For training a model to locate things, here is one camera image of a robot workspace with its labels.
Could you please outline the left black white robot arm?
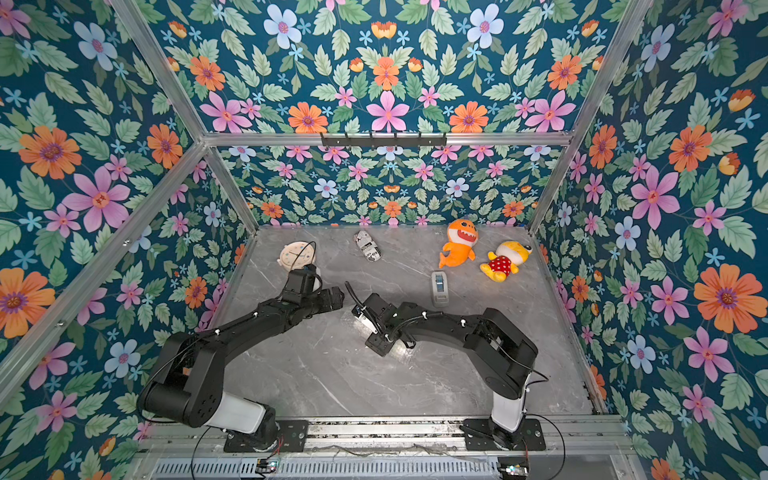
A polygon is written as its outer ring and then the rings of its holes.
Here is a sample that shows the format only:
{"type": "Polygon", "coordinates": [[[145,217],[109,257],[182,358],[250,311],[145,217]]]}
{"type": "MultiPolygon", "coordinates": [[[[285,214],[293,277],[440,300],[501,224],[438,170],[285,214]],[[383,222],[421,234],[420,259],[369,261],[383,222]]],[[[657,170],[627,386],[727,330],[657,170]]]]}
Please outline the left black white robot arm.
{"type": "Polygon", "coordinates": [[[292,270],[276,297],[221,327],[171,335],[138,396],[137,410],[189,427],[231,434],[257,451],[279,441],[275,410],[224,389],[227,365],[259,343],[316,315],[340,310],[344,293],[325,288],[313,264],[292,270]]]}

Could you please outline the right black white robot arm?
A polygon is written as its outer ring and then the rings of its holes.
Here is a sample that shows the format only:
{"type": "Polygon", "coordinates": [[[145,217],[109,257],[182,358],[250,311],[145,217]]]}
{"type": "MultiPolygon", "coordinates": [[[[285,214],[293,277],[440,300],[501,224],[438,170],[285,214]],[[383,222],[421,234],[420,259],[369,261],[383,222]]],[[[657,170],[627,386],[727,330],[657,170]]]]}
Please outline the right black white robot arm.
{"type": "Polygon", "coordinates": [[[352,314],[372,328],[366,346],[381,357],[398,341],[408,349],[431,342],[466,354],[493,392],[486,436],[508,449],[522,440],[519,430],[538,348],[502,312],[487,308],[480,314],[450,314],[413,302],[396,306],[373,293],[357,300],[352,314]]]}

